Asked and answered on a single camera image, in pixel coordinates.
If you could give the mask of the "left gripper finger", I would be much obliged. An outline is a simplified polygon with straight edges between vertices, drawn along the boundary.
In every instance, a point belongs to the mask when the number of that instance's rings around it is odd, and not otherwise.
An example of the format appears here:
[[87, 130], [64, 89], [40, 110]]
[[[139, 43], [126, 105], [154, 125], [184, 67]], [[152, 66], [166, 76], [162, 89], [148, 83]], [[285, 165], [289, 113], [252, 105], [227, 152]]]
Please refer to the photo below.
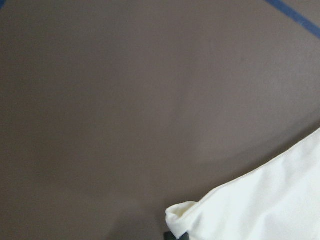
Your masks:
[[174, 240], [174, 235], [171, 231], [166, 231], [163, 234], [164, 240]]

